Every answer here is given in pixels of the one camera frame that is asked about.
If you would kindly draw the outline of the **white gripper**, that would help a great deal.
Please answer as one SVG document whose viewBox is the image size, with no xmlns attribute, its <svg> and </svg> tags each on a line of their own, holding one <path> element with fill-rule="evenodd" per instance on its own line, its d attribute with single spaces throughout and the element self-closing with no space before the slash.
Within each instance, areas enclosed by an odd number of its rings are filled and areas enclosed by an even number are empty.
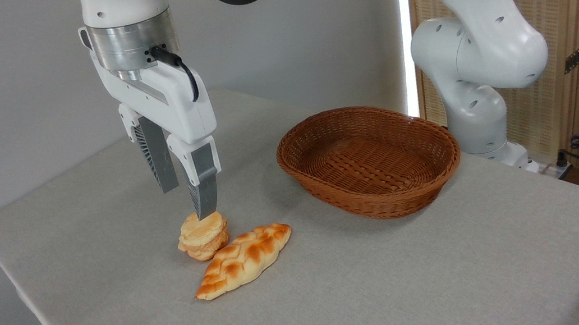
<svg viewBox="0 0 579 325">
<path fill-rule="evenodd" d="M 140 80 L 122 80 L 106 70 L 91 53 L 106 90 L 122 103 L 118 112 L 127 136 L 139 145 L 162 192 L 179 185 L 169 150 L 181 164 L 197 218 L 217 210 L 217 178 L 221 165 L 211 135 L 217 122 L 200 75 L 193 72 L 197 100 L 189 75 L 166 63 L 140 70 Z M 164 132 L 172 133 L 164 137 Z"/>
</svg>

